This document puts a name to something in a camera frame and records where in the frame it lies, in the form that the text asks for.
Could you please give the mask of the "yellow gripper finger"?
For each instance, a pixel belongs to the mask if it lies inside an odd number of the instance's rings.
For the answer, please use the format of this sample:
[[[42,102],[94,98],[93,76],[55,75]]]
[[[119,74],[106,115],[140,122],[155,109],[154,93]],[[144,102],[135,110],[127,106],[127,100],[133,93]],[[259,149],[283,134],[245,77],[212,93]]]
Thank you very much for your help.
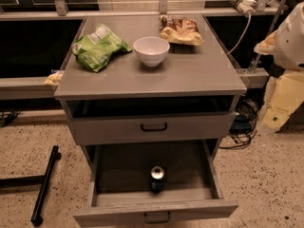
[[[271,77],[266,85],[261,125],[270,131],[279,130],[304,103],[304,73],[285,71]]]

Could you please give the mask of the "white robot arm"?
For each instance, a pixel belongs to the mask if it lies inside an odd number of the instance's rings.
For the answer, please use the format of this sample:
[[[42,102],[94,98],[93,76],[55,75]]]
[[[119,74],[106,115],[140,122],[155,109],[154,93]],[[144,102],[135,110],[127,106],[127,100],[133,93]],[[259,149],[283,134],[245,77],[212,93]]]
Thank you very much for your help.
[[[254,52],[272,55],[283,68],[266,85],[260,128],[278,131],[304,102],[304,2],[297,4],[277,30],[254,47]]]

